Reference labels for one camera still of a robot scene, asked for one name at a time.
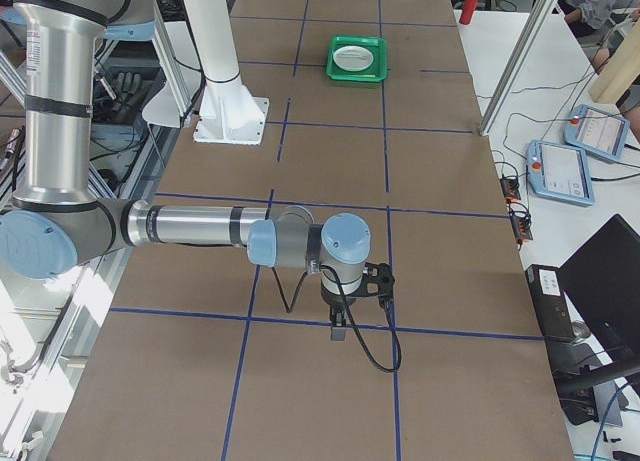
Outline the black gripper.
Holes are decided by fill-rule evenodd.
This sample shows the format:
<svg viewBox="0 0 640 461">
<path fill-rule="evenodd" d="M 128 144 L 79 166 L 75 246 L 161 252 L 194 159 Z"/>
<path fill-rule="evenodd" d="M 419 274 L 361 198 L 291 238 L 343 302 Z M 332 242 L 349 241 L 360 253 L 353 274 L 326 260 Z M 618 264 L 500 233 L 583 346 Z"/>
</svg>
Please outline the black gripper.
<svg viewBox="0 0 640 461">
<path fill-rule="evenodd" d="M 321 285 L 321 297 L 331 308 L 329 313 L 331 326 L 344 328 L 346 326 L 344 313 L 346 306 L 354 304 L 356 297 L 350 295 L 341 296 L 331 292 L 324 285 Z"/>
</svg>

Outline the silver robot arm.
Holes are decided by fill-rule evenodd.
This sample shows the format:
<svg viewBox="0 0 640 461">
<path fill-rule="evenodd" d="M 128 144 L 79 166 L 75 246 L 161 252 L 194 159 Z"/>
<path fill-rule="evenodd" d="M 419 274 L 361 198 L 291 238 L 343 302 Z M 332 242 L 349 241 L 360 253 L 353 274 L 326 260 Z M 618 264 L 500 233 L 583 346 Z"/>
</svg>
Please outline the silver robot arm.
<svg viewBox="0 0 640 461">
<path fill-rule="evenodd" d="M 334 328 L 353 326 L 366 295 L 371 235 L 360 217 L 322 224 L 300 206 L 162 206 L 99 198 L 88 188 L 95 43 L 149 40 L 155 0 L 14 0 L 27 24 L 26 178 L 1 218 L 1 256 L 45 279 L 94 257 L 146 243 L 234 246 L 271 269 L 320 274 Z"/>
</svg>

